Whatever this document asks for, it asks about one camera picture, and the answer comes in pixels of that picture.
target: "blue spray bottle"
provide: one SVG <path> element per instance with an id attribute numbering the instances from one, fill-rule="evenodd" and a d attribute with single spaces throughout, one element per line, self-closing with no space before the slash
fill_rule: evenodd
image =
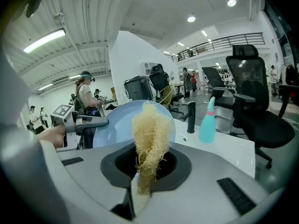
<path id="1" fill-rule="evenodd" d="M 214 117 L 214 102 L 215 97 L 212 97 L 207 106 L 206 115 L 199 128 L 198 139 L 203 143 L 212 143 L 215 138 L 216 122 Z"/>

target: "white wall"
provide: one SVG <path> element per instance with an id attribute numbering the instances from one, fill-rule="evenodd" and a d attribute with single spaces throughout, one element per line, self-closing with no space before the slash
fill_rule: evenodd
<path id="1" fill-rule="evenodd" d="M 262 32 L 265 41 L 265 46 L 270 48 L 270 57 L 268 59 L 268 66 L 277 66 L 279 69 L 280 65 L 284 63 L 282 51 L 278 43 L 278 38 L 271 25 L 268 17 L 264 11 L 260 11 L 253 21 L 249 21 L 247 18 L 227 21 L 215 25 L 219 37 Z M 278 61 L 276 61 L 275 53 L 278 54 Z"/>
<path id="2" fill-rule="evenodd" d="M 254 32 L 263 32 L 256 20 L 249 21 L 247 18 L 227 21 L 215 25 L 219 38 Z"/>
<path id="3" fill-rule="evenodd" d="M 90 89 L 92 94 L 95 89 L 99 89 L 100 95 L 107 97 L 107 99 L 112 98 L 111 88 L 113 87 L 112 76 L 97 77 L 95 82 L 92 82 Z M 71 94 L 75 93 L 75 83 L 68 86 L 62 87 L 60 89 L 48 92 L 42 95 L 31 95 L 28 99 L 29 107 L 34 105 L 36 107 L 36 113 L 39 113 L 41 108 L 44 107 L 44 112 L 50 115 L 60 104 L 68 104 L 71 99 Z M 23 109 L 23 116 L 26 124 L 29 123 L 29 111 L 26 107 Z M 48 125 L 50 125 L 50 116 L 47 118 Z"/>
<path id="4" fill-rule="evenodd" d="M 141 65 L 143 62 L 162 64 L 164 71 L 168 74 L 173 71 L 174 82 L 179 82 L 176 64 L 138 36 L 127 31 L 120 31 L 115 43 L 108 41 L 108 46 L 112 78 L 119 104 L 125 102 L 121 94 L 124 82 L 138 75 L 145 75 L 144 67 Z"/>
<path id="5" fill-rule="evenodd" d="M 107 99 L 112 98 L 111 88 L 113 87 L 113 81 L 111 76 L 95 78 L 95 82 L 92 82 L 90 89 L 92 95 L 95 89 L 99 89 L 100 95 L 106 96 Z M 61 89 L 49 92 L 42 97 L 44 111 L 48 114 L 52 113 L 60 104 L 68 104 L 71 99 L 71 94 L 75 93 L 75 83 L 62 87 Z"/>

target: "light blue plate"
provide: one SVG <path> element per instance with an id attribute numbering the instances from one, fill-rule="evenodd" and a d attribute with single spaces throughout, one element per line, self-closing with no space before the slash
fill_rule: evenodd
<path id="1" fill-rule="evenodd" d="M 136 100 L 118 106 L 106 116 L 109 120 L 109 124 L 97 128 L 93 138 L 93 147 L 103 147 L 128 140 L 134 142 L 132 135 L 132 118 L 142 111 L 144 102 L 150 102 L 155 105 L 159 113 L 171 119 L 173 131 L 170 136 L 170 142 L 174 142 L 176 138 L 176 130 L 170 112 L 164 106 L 156 102 Z"/>

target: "black faucet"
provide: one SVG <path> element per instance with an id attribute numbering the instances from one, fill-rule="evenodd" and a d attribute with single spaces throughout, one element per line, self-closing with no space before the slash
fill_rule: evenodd
<path id="1" fill-rule="evenodd" d="M 191 101 L 187 104 L 188 106 L 188 113 L 183 115 L 180 120 L 185 122 L 188 118 L 188 133 L 194 133 L 194 126 L 195 126 L 195 101 Z"/>

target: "white countertop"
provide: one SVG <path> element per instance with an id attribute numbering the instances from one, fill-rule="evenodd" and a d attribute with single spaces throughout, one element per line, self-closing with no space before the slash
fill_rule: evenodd
<path id="1" fill-rule="evenodd" d="M 174 121 L 176 126 L 176 143 L 216 154 L 252 178 L 255 178 L 256 154 L 254 142 L 216 132 L 214 142 L 205 144 L 198 140 L 198 126 L 195 126 L 194 133 L 188 133 L 187 122 L 182 122 L 178 119 L 174 119 Z"/>

